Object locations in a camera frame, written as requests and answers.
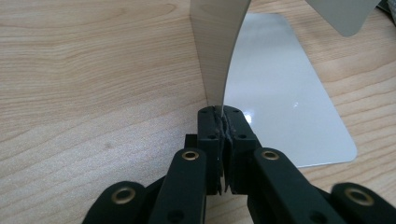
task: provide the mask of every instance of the screw hole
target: screw hole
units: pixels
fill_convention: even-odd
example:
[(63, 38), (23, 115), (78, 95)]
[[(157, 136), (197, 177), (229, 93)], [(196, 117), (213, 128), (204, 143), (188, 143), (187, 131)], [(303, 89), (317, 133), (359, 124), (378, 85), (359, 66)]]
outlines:
[(277, 159), (279, 159), (279, 155), (277, 155), (273, 151), (264, 151), (262, 153), (262, 157), (270, 161), (276, 161)]
[(181, 210), (174, 210), (168, 213), (168, 221), (172, 223), (179, 223), (184, 219), (184, 213)]
[(134, 196), (136, 195), (136, 191), (134, 189), (131, 189), (129, 187), (123, 187), (120, 189), (117, 189), (112, 195), (111, 195), (111, 200), (113, 203), (116, 204), (125, 204), (130, 202)]
[(309, 218), (314, 223), (318, 223), (318, 224), (327, 223), (327, 218), (323, 214), (321, 214), (320, 212), (317, 212), (317, 211), (311, 212), (311, 215), (309, 216)]
[(369, 194), (360, 189), (348, 188), (345, 190), (345, 194), (349, 200), (354, 203), (358, 203), (363, 206), (371, 206), (374, 204), (374, 199)]
[(198, 159), (199, 154), (198, 152), (195, 151), (187, 151), (184, 152), (181, 157), (183, 157), (184, 160), (186, 161), (195, 161), (196, 159)]

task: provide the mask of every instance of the wooden table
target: wooden table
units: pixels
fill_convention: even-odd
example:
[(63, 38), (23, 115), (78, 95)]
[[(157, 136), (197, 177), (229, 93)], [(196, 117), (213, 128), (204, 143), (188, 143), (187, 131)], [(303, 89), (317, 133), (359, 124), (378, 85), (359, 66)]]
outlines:
[[(0, 2), (0, 222), (80, 223), (108, 186), (163, 176), (206, 106), (189, 1)], [(305, 1), (286, 16), (358, 147), (302, 169), (396, 205), (396, 28), (375, 10), (342, 37)], [(246, 197), (209, 197), (206, 223), (251, 223)]]

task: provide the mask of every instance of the curved plastic sheet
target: curved plastic sheet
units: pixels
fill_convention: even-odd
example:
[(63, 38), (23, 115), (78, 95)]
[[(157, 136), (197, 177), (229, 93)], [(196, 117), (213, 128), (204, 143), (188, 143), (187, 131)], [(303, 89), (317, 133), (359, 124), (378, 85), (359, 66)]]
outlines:
[(224, 104), (237, 107), (264, 147), (299, 167), (352, 161), (356, 146), (288, 22), (247, 14)]
[(191, 25), (209, 105), (223, 105), (233, 47), (250, 0), (191, 0)]
[(305, 0), (338, 33), (356, 34), (381, 0)]

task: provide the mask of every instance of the wood grain surface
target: wood grain surface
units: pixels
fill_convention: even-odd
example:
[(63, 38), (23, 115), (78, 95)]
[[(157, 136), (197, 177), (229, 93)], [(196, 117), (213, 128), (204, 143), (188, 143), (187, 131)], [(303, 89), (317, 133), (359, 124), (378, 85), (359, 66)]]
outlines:
[[(205, 91), (181, 0), (0, 1), (0, 223), (80, 223), (108, 186), (163, 176)], [(252, 1), (290, 22), (359, 151), (304, 168), (396, 206), (396, 27), (380, 10), (342, 37), (305, 1)], [(208, 197), (206, 223), (252, 223)]]

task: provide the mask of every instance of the light wood surface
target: light wood surface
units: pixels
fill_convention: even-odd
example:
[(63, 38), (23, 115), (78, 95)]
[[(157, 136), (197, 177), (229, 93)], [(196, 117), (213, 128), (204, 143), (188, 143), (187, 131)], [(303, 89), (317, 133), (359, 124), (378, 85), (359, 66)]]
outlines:
[[(80, 223), (110, 185), (166, 173), (206, 106), (189, 6), (0, 1), (1, 223)], [(362, 184), (396, 205), (390, 18), (376, 9), (345, 38), (302, 0), (253, 1), (249, 11), (286, 16), (358, 147), (355, 161), (304, 175), (325, 190)], [(206, 223), (252, 222), (243, 196), (209, 197), (206, 209)]]

